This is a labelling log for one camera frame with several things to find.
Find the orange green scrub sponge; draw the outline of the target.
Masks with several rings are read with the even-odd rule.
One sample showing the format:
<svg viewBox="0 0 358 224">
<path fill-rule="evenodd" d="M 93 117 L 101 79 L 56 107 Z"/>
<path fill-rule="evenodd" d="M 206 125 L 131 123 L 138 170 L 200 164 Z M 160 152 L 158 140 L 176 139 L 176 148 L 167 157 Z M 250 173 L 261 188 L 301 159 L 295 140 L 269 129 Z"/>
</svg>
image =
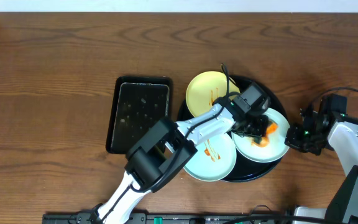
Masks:
<svg viewBox="0 0 358 224">
<path fill-rule="evenodd" d="M 261 138 L 253 138 L 251 144 L 258 147 L 266 147 L 269 145 L 269 135 L 273 134 L 278 129 L 278 124 L 274 121 L 269 121 L 267 129 L 265 131 L 265 135 Z"/>
</svg>

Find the light blue plate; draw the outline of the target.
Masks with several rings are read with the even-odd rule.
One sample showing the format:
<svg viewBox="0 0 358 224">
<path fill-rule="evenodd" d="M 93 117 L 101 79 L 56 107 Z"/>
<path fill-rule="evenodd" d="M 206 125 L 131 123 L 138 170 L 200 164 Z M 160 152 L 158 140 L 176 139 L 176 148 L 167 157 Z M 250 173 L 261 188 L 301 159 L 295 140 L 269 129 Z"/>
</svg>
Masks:
<svg viewBox="0 0 358 224">
<path fill-rule="evenodd" d="M 234 168 L 237 152 L 228 134 L 214 136 L 197 145 L 197 153 L 187 162 L 184 170 L 192 177 L 214 182 L 225 178 Z"/>
<path fill-rule="evenodd" d="M 289 147 L 285 145 L 284 140 L 290 127 L 287 119 L 278 111 L 269 108 L 264 115 L 268 116 L 269 121 L 274 121 L 278 124 L 278 129 L 269 138 L 269 145 L 266 147 L 258 147 L 252 145 L 252 137 L 239 136 L 235 133 L 231 134 L 232 140 L 237 150 L 246 158 L 254 162 L 273 162 L 285 155 Z"/>
</svg>

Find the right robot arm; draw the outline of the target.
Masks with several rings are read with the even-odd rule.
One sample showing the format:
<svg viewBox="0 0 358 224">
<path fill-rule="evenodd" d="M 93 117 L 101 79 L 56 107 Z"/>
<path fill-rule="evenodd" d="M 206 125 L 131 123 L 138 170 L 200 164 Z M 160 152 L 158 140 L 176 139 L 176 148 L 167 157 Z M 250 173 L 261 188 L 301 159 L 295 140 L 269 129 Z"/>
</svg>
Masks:
<svg viewBox="0 0 358 224">
<path fill-rule="evenodd" d="M 293 124 L 285 144 L 300 152 L 319 155 L 323 148 L 337 154 L 346 175 L 327 208 L 297 207 L 294 223 L 358 223 L 358 119 L 344 113 L 329 112 L 305 119 L 306 126 Z"/>
</svg>

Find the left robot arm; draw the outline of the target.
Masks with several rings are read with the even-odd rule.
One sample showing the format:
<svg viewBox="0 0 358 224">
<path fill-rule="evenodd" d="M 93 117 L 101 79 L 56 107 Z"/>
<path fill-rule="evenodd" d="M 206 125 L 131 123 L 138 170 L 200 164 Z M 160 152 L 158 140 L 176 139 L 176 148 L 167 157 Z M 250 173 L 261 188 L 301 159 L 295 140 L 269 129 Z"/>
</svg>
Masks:
<svg viewBox="0 0 358 224">
<path fill-rule="evenodd" d="M 95 223 L 125 223 L 142 198 L 169 183 L 196 154 L 197 145 L 225 134 L 266 112 L 268 106 L 216 103 L 201 116 L 173 122 L 158 121 L 126 153 L 121 184 L 96 210 Z"/>
</svg>

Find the black round serving tray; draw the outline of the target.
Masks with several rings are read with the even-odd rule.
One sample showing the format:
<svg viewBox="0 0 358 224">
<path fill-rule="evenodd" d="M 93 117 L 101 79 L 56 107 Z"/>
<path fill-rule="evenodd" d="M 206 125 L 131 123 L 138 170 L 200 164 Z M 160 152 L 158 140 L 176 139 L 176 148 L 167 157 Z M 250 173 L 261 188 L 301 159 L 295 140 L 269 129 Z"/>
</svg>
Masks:
<svg viewBox="0 0 358 224">
<path fill-rule="evenodd" d="M 240 91 L 244 91 L 252 82 L 256 82 L 256 84 L 258 84 L 258 86 L 261 87 L 264 92 L 266 92 L 266 94 L 268 94 L 268 96 L 270 97 L 270 108 L 278 111 L 286 119 L 288 118 L 287 113 L 280 100 L 276 97 L 273 91 L 266 87 L 264 84 L 239 75 L 231 75 L 230 78 L 240 89 Z M 237 160 L 233 170 L 225 178 L 223 178 L 222 181 L 248 182 L 251 180 L 258 179 L 265 174 L 268 174 L 280 161 L 281 159 L 268 163 L 254 162 L 242 156 L 240 152 L 237 152 Z"/>
</svg>

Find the yellow dirty plate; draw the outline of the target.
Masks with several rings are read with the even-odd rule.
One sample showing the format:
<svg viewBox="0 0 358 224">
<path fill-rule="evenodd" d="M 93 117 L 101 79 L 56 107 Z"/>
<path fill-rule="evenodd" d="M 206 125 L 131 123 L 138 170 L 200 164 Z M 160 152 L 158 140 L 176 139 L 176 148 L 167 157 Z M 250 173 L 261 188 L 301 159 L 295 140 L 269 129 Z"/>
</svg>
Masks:
<svg viewBox="0 0 358 224">
<path fill-rule="evenodd" d="M 186 105 L 190 113 L 200 116 L 213 107 L 213 102 L 226 95 L 227 82 L 223 72 L 208 71 L 195 76 L 186 89 Z"/>
</svg>

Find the black rectangular water tray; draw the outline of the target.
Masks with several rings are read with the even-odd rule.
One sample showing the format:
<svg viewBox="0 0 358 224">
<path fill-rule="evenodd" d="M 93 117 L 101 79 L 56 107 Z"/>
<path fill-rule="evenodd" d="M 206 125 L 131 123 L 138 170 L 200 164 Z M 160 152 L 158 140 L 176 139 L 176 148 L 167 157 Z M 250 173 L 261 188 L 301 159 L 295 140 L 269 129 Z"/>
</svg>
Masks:
<svg viewBox="0 0 358 224">
<path fill-rule="evenodd" d="M 167 77 L 116 80 L 106 151 L 125 154 L 157 121 L 171 115 L 173 82 Z"/>
</svg>

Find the light blue plate front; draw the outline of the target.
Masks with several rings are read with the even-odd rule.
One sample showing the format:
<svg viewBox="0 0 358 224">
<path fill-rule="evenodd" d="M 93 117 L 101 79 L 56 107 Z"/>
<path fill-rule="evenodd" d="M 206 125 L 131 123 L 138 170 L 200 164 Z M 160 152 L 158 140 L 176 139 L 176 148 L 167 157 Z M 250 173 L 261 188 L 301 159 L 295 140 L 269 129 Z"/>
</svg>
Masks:
<svg viewBox="0 0 358 224">
<path fill-rule="evenodd" d="M 214 136 L 197 145 L 197 153 L 187 162 L 184 170 L 192 177 L 214 182 L 225 178 L 234 168 L 237 152 L 228 134 Z"/>
</svg>

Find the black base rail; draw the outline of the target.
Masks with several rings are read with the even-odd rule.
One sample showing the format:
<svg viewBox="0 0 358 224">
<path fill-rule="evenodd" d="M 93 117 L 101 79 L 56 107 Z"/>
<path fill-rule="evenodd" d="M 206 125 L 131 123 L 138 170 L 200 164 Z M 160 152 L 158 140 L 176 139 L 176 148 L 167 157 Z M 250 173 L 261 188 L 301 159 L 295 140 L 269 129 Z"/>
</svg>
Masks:
<svg viewBox="0 0 358 224">
<path fill-rule="evenodd" d="M 245 218 L 245 216 L 234 215 L 161 215 L 144 213 L 133 213 L 129 216 L 127 224 L 218 224 L 234 219 Z M 92 221 L 89 212 L 74 214 L 44 214 L 42 224 L 83 224 L 96 223 Z"/>
</svg>

